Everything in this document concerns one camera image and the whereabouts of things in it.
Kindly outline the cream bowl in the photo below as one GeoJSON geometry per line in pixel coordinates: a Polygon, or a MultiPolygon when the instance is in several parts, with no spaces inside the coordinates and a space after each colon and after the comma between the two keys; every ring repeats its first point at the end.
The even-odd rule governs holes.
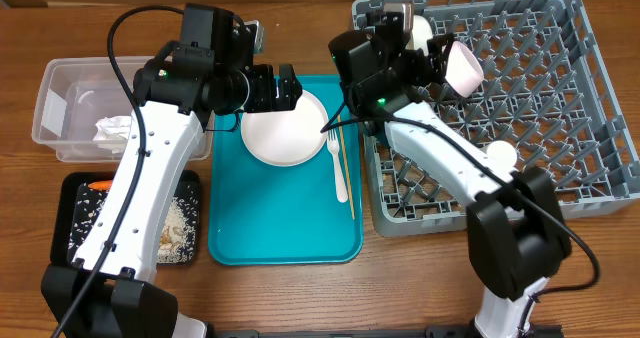
{"type": "Polygon", "coordinates": [[[433,38],[433,32],[428,20],[420,15],[413,16],[410,40],[406,45],[409,50],[421,49],[425,55],[428,54],[427,42],[433,38]]]}

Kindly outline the pink plate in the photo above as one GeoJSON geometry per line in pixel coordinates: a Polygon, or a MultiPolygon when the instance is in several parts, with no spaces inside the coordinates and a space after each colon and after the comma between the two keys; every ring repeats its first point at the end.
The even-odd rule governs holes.
{"type": "Polygon", "coordinates": [[[245,113],[241,137],[245,147],[263,163],[290,167],[314,157],[325,145],[322,127],[328,114],[320,100],[304,90],[291,111],[245,113]]]}

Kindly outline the white plastic fork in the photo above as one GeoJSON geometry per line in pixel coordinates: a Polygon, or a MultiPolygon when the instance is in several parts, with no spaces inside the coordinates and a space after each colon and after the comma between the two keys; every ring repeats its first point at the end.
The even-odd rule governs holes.
{"type": "Polygon", "coordinates": [[[348,193],[339,159],[340,143],[335,130],[327,132],[326,145],[333,161],[336,197],[340,203],[345,203],[348,200],[348,193]]]}

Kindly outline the bowl with food scraps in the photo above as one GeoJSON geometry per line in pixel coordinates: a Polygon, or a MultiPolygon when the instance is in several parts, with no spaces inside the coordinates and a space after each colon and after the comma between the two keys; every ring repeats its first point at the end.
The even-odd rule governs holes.
{"type": "Polygon", "coordinates": [[[461,97],[469,97],[484,81],[484,71],[473,52],[454,41],[447,59],[445,82],[461,97]]]}

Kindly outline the white tissue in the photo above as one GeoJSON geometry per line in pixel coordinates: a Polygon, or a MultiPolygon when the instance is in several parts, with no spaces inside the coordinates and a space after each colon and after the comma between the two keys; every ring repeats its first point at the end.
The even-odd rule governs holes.
{"type": "Polygon", "coordinates": [[[99,148],[110,150],[112,154],[123,153],[131,129],[130,116],[105,117],[95,124],[97,132],[93,141],[99,148]]]}

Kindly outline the white small cup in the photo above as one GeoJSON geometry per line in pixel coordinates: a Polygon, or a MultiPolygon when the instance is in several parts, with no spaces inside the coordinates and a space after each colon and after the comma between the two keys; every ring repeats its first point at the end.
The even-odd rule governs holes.
{"type": "Polygon", "coordinates": [[[487,144],[483,151],[496,162],[507,167],[515,167],[518,154],[516,148],[504,140],[496,140],[487,144]]]}

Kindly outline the orange carrot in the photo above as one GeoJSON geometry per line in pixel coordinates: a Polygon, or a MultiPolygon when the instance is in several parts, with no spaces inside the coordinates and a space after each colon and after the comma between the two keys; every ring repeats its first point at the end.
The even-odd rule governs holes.
{"type": "Polygon", "coordinates": [[[109,191],[111,189],[112,183],[112,180],[95,181],[90,183],[88,187],[92,190],[97,191],[109,191]]]}

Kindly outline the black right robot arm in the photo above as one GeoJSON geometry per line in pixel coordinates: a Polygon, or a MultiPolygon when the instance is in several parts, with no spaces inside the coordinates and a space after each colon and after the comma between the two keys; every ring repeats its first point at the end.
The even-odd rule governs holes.
{"type": "Polygon", "coordinates": [[[444,187],[466,211],[469,259],[485,290],[467,337],[560,337],[529,319],[550,278],[572,251],[549,175],[523,171],[476,147],[441,120],[418,90],[447,84],[462,97],[483,82],[475,55],[424,19],[378,11],[369,31],[329,43],[344,107],[444,187]]]}

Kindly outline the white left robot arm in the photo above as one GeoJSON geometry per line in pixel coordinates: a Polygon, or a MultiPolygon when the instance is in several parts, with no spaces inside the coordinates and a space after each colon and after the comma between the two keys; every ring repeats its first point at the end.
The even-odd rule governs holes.
{"type": "Polygon", "coordinates": [[[255,64],[264,29],[229,10],[188,4],[181,33],[121,86],[132,107],[123,156],[88,236],[67,250],[56,224],[42,294],[56,336],[211,337],[158,288],[159,241],[185,165],[212,115],[294,109],[302,86],[289,64],[255,64]]]}

